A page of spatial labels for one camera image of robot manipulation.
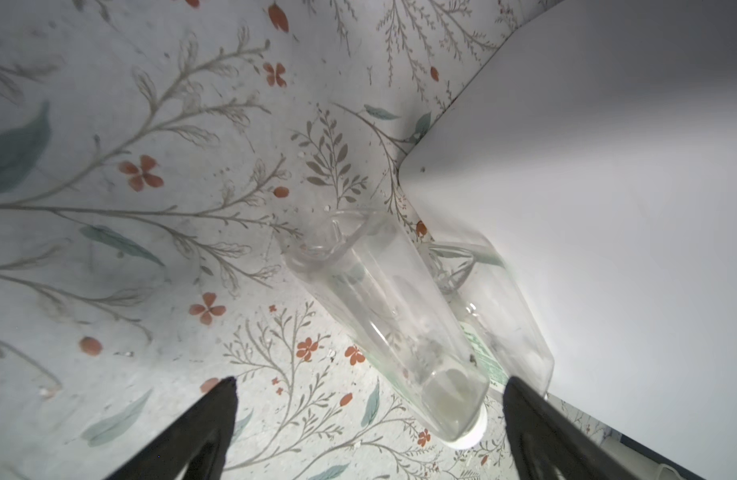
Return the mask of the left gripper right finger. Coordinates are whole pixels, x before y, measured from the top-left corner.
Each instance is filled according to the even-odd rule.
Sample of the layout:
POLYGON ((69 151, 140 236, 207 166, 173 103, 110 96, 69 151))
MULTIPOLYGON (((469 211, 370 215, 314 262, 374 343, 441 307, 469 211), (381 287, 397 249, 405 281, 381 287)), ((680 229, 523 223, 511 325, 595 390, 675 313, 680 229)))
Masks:
POLYGON ((521 378, 504 392, 506 432, 520 480, 635 480, 521 378))

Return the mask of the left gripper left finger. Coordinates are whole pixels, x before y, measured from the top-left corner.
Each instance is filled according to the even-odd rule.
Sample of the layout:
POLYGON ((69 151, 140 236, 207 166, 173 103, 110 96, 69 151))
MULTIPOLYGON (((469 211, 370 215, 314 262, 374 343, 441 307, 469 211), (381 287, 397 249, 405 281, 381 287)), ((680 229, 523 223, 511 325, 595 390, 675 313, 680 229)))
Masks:
POLYGON ((221 478, 236 410, 236 379, 227 377, 108 480, 221 478))

